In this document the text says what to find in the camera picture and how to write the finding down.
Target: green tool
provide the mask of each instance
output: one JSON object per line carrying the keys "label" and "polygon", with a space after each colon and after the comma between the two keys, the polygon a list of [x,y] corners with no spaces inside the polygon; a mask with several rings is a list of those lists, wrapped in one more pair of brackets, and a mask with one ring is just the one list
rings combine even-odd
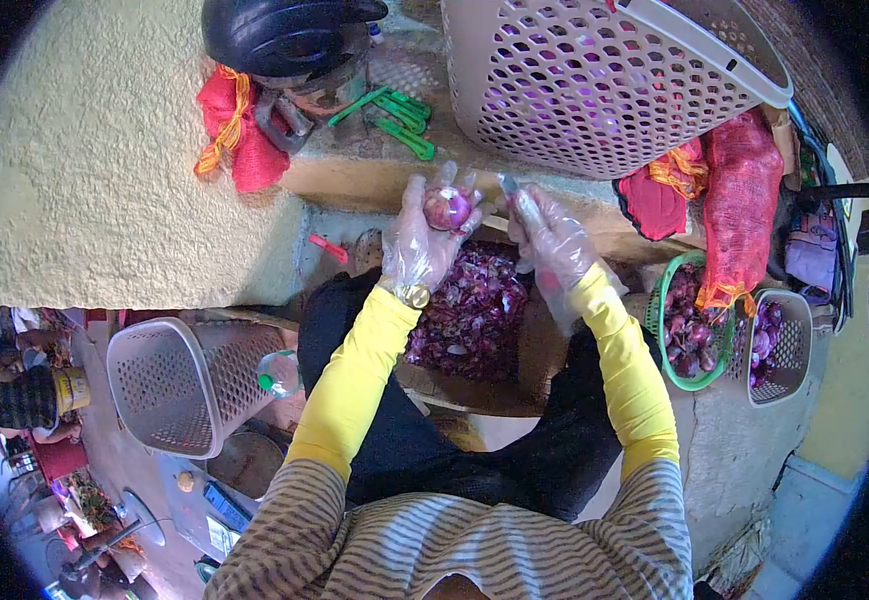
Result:
{"label": "green tool", "polygon": [[377,125],[381,131],[404,142],[404,145],[410,148],[414,155],[422,161],[434,159],[434,144],[427,139],[412,133],[386,117],[368,115],[368,120]]}
{"label": "green tool", "polygon": [[368,92],[368,93],[364,94],[363,96],[358,98],[353,104],[351,104],[350,106],[348,106],[347,108],[345,108],[344,110],[339,112],[338,114],[335,114],[334,116],[332,116],[331,120],[328,121],[328,127],[336,126],[338,123],[341,122],[342,119],[344,119],[344,117],[353,113],[355,110],[357,111],[358,109],[360,109],[364,105],[368,104],[368,102],[371,102],[375,98],[379,97],[381,94],[384,93],[384,90],[389,90],[389,88],[382,87],[380,89],[376,89],[372,92]]}
{"label": "green tool", "polygon": [[381,94],[372,101],[376,107],[384,109],[391,113],[404,124],[404,128],[413,134],[423,134],[428,124],[425,123],[425,118],[412,109],[407,108],[403,103],[394,100],[390,96]]}
{"label": "green tool", "polygon": [[405,107],[410,109],[412,112],[421,116],[421,118],[428,120],[431,116],[431,107],[426,105],[424,102],[420,102],[411,98],[410,96],[406,96],[398,90],[391,89],[390,87],[382,87],[385,96],[390,96],[392,100],[403,104]]}

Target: green basket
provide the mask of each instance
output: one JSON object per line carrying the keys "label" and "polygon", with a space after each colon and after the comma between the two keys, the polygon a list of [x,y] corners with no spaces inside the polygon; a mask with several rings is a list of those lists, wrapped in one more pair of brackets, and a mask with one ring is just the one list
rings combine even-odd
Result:
{"label": "green basket", "polygon": [[711,382],[718,378],[724,371],[724,367],[731,359],[731,342],[734,337],[735,316],[734,310],[728,313],[728,321],[724,325],[712,327],[711,331],[714,334],[712,345],[717,348],[717,366],[711,372],[701,372],[692,378],[679,377],[674,372],[674,368],[668,362],[668,353],[665,352],[664,332],[662,323],[664,317],[664,297],[668,295],[668,284],[674,276],[677,268],[684,263],[691,263],[695,267],[703,267],[705,264],[705,254],[702,249],[689,250],[681,256],[671,259],[668,263],[668,268],[658,277],[654,284],[654,289],[651,290],[651,298],[647,303],[647,308],[644,309],[644,326],[654,336],[658,342],[658,347],[661,349],[661,364],[664,372],[668,374],[674,385],[687,392],[696,392],[711,385]]}

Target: hand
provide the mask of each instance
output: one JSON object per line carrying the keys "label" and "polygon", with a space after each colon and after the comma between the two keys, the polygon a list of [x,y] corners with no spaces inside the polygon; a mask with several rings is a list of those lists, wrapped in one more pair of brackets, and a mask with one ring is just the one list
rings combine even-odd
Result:
{"label": "hand", "polygon": [[530,272],[534,263],[543,263],[561,287],[570,290],[598,260],[584,226],[538,186],[519,189],[511,213],[515,218],[507,234],[521,254],[518,272]]}
{"label": "hand", "polygon": [[[450,185],[456,173],[457,166],[453,162],[445,163],[438,173],[437,183]],[[470,177],[465,179],[466,186],[473,183]],[[384,248],[381,272],[395,285],[426,285],[433,294],[451,270],[461,243],[477,229],[483,215],[480,208],[474,207],[460,228],[440,232],[428,226],[422,210],[424,197],[425,178],[413,174],[404,189],[401,213],[381,237]],[[471,191],[470,197],[475,202],[479,195]]]}

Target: yellow bucket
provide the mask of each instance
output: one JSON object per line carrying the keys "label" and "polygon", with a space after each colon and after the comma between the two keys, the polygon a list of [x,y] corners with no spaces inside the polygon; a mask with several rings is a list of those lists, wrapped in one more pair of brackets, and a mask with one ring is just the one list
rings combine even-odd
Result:
{"label": "yellow bucket", "polygon": [[82,368],[53,368],[51,374],[54,376],[54,390],[58,394],[59,415],[91,404],[88,374]]}

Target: purple bag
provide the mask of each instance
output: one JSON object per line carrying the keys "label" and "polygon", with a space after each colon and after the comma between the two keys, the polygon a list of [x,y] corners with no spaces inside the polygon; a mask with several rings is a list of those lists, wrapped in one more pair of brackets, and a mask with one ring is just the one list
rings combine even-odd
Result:
{"label": "purple bag", "polygon": [[834,217],[803,214],[791,220],[785,271],[810,286],[831,292],[837,266]]}

